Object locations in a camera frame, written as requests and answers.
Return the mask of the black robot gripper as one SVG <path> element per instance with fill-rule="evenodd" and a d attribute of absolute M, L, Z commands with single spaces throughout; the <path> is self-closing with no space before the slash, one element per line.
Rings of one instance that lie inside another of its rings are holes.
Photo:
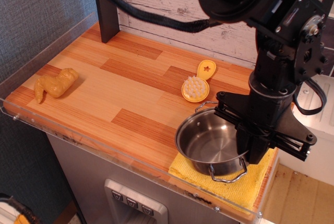
<path fill-rule="evenodd" d="M 215 115 L 235 125 L 237 153 L 249 164 L 259 164 L 270 148 L 305 161 L 316 136 L 292 113 L 292 96 L 269 98 L 255 91 L 248 95 L 220 91 Z"/>

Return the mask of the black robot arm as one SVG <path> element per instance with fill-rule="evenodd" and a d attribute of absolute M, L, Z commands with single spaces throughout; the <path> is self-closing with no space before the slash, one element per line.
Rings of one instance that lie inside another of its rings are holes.
<path fill-rule="evenodd" d="M 293 115 L 291 105 L 303 83 L 322 103 L 327 99 L 313 77 L 327 59 L 321 34 L 328 11 L 319 0 L 199 0 L 216 23 L 245 22 L 256 29 L 257 61 L 249 77 L 250 92 L 220 91 L 215 113 L 235 125 L 237 152 L 250 164 L 269 148 L 305 160 L 316 137 Z"/>

